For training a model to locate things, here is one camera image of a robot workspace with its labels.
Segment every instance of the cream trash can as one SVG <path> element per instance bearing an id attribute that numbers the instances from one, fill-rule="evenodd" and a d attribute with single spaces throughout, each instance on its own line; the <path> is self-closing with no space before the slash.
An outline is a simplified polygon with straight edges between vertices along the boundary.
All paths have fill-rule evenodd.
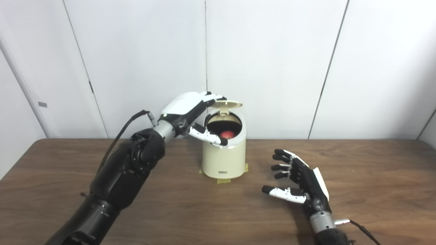
<path id="1" fill-rule="evenodd" d="M 204 119 L 204 127 L 220 135 L 230 130 L 235 136 L 226 146 L 203 142 L 203 172 L 215 179 L 232 179 L 245 171 L 245 138 L 247 130 L 241 113 L 234 108 L 242 104 L 236 101 L 217 101 Z"/>

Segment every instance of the silver joint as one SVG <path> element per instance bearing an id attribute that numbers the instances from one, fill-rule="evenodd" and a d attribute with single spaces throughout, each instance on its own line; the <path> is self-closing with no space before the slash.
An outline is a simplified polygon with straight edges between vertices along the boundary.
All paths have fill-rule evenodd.
<path id="1" fill-rule="evenodd" d="M 350 223 L 350 220 L 349 219 L 337 219 L 334 221 L 335 225 L 343 225 L 346 223 Z"/>

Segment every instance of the yellow tape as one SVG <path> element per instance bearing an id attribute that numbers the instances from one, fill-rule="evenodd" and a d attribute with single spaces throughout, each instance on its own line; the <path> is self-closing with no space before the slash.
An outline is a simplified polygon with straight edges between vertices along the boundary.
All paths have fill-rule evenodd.
<path id="1" fill-rule="evenodd" d="M 217 179 L 217 184 L 230 183 L 231 179 Z"/>

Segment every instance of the trash can lid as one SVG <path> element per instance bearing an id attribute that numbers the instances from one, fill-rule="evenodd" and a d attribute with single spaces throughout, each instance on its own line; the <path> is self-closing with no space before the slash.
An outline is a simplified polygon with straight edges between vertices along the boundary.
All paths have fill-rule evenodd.
<path id="1" fill-rule="evenodd" d="M 241 107 L 242 103 L 232 100 L 217 100 L 215 104 L 212 105 L 213 108 L 218 109 L 230 109 Z"/>

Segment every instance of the apple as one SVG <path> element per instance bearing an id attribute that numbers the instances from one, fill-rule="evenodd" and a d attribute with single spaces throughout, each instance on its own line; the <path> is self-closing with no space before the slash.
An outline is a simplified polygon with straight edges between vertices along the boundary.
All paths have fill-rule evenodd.
<path id="1" fill-rule="evenodd" d="M 235 137 L 235 133 L 231 130 L 226 130 L 224 132 L 222 132 L 220 135 L 220 137 L 224 138 L 224 139 L 232 139 Z"/>

